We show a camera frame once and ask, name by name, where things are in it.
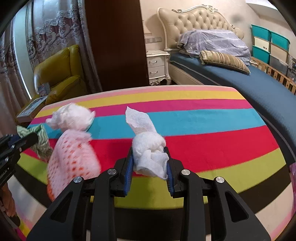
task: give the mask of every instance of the nightstand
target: nightstand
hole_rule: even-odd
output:
[[[168,52],[161,50],[146,51],[149,84],[158,85],[163,79],[167,80],[167,85],[170,85],[171,78],[168,74]]]

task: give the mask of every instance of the wooden crib rail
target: wooden crib rail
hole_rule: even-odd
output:
[[[254,57],[251,57],[250,64],[273,77],[283,86],[285,86],[288,90],[290,90],[294,95],[296,95],[296,84],[287,76],[283,75],[281,72],[271,67],[267,63],[264,63],[261,60]]]

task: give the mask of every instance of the striped pillow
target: striped pillow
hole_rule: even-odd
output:
[[[239,58],[229,54],[203,50],[200,52],[200,60],[202,64],[217,65],[243,74],[250,74],[248,67]]]

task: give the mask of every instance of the screw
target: screw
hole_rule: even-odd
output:
[[[218,182],[218,183],[224,183],[224,178],[223,177],[216,177],[216,181]]]
[[[75,183],[79,183],[79,182],[82,181],[82,177],[75,177],[75,178],[73,179],[73,181],[74,181]]]
[[[182,173],[183,175],[185,175],[185,176],[188,176],[188,175],[190,174],[190,171],[187,170],[187,169],[183,169],[183,170],[181,171],[181,173]]]
[[[109,175],[114,175],[114,174],[116,174],[116,169],[111,168],[111,169],[109,169],[109,170],[107,171],[107,173],[108,173]]]

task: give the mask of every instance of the headboard frame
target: headboard frame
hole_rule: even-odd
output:
[[[230,25],[217,9],[210,5],[197,5],[182,11],[160,7],[157,16],[165,32],[165,51],[177,48],[180,34],[192,29],[225,29],[234,32],[240,39],[244,33]]]

